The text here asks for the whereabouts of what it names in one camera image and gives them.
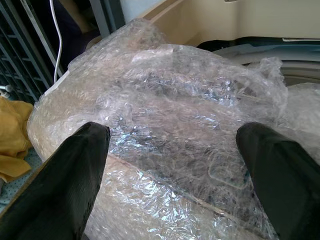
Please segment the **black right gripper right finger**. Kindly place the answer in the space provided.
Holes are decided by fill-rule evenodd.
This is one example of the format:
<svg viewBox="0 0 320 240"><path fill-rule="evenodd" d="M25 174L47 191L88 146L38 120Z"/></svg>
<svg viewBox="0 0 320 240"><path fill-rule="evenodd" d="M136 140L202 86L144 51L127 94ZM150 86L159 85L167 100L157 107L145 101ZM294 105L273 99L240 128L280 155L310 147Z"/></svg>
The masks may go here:
<svg viewBox="0 0 320 240"><path fill-rule="evenodd" d="M281 240L320 238L320 166L296 141L258 122L242 125L237 148Z"/></svg>

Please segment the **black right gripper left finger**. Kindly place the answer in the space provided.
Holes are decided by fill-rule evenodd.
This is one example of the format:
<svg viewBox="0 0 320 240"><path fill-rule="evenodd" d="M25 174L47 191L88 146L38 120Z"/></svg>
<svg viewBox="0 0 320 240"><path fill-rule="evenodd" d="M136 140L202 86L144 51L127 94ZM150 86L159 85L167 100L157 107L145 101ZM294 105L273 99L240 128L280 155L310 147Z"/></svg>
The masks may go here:
<svg viewBox="0 0 320 240"><path fill-rule="evenodd" d="M87 122L69 136L0 215L3 240L80 240L101 187L109 127Z"/></svg>

